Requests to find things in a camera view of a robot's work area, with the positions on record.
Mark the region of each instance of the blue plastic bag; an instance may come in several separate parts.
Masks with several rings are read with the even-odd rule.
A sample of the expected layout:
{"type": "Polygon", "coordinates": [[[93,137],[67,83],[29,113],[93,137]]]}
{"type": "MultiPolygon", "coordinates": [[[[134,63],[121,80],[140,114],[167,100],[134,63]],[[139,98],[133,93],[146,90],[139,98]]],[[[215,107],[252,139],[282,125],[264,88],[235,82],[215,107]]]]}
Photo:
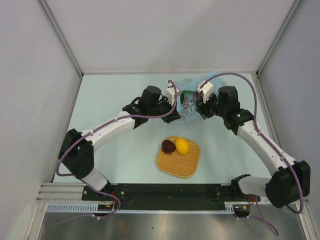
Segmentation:
{"type": "MultiPolygon", "coordinates": [[[[182,79],[180,81],[175,81],[174,84],[179,87],[183,94],[183,101],[178,97],[176,110],[180,114],[180,120],[174,121],[174,123],[183,123],[186,121],[194,121],[202,119],[200,113],[196,111],[196,90],[198,85],[203,81],[219,74],[218,71],[212,71],[206,75],[198,77],[196,79],[182,79]]],[[[213,84],[213,90],[218,94],[219,88],[226,86],[226,82],[216,77],[210,81],[213,84]]]]}

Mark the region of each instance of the yellow lemon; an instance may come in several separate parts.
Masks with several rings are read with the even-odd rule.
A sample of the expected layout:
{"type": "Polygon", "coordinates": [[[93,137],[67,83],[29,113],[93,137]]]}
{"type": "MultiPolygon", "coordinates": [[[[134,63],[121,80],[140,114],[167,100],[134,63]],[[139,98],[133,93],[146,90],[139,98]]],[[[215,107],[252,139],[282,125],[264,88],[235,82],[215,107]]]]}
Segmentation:
{"type": "Polygon", "coordinates": [[[189,143],[186,139],[182,137],[177,137],[175,140],[175,147],[178,153],[181,155],[187,155],[190,150],[189,143]]]}

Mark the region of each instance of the white panel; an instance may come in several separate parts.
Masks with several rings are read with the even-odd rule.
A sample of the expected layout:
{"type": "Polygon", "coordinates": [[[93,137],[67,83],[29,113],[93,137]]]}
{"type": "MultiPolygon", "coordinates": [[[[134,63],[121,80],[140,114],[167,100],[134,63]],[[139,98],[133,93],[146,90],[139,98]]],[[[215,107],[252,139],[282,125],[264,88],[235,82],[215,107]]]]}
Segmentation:
{"type": "Polygon", "coordinates": [[[49,181],[80,79],[35,0],[0,7],[0,239],[49,181]]]}
{"type": "Polygon", "coordinates": [[[310,203],[320,226],[320,1],[306,0],[261,75],[283,149],[311,166],[310,203]]]}
{"type": "Polygon", "coordinates": [[[47,0],[82,71],[255,71],[293,0],[47,0]]]}

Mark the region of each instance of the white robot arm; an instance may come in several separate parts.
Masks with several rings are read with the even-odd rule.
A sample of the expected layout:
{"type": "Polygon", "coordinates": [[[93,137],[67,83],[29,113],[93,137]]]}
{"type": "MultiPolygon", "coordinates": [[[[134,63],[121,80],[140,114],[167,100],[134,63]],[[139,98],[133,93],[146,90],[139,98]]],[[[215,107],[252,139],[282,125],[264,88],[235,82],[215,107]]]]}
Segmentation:
{"type": "MultiPolygon", "coordinates": [[[[240,108],[238,92],[235,87],[223,86],[219,89],[219,95],[216,96],[213,94],[213,85],[208,82],[197,92],[202,96],[196,103],[197,112],[204,119],[214,115],[223,118],[226,128],[232,130],[255,151],[272,176],[272,178],[261,178],[245,174],[236,177],[231,182],[237,185],[239,191],[245,195],[253,194],[267,197],[277,208],[298,200],[300,197],[298,186],[287,164],[283,161],[285,158],[299,179],[303,196],[309,194],[309,165],[305,161],[297,162],[263,133],[255,124],[254,116],[248,110],[240,108]]],[[[118,115],[105,124],[82,132],[75,129],[70,130],[65,137],[59,157],[61,158],[75,141],[83,138],[77,145],[78,147],[71,150],[64,158],[63,164],[77,179],[83,180],[99,191],[102,190],[108,184],[108,180],[94,168],[94,152],[110,139],[148,121],[148,118],[141,116],[151,116],[150,118],[152,118],[152,116],[160,115],[166,123],[179,119],[180,115],[175,109],[174,100],[180,94],[181,90],[174,89],[170,84],[162,99],[159,100],[160,89],[148,86],[141,97],[125,106],[118,115]]]]}

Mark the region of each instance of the woven placemat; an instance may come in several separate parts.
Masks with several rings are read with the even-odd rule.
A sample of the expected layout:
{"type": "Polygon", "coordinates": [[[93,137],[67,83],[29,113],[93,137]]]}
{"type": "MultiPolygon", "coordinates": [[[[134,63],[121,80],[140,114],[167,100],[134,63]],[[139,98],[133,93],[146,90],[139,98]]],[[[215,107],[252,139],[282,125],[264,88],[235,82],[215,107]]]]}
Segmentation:
{"type": "MultiPolygon", "coordinates": [[[[175,143],[176,138],[177,136],[169,136],[165,140],[175,143]]],[[[161,171],[180,178],[190,178],[196,173],[201,154],[200,147],[194,141],[187,141],[190,151],[186,155],[181,155],[177,150],[172,153],[164,153],[160,147],[156,165],[161,171]]]]}

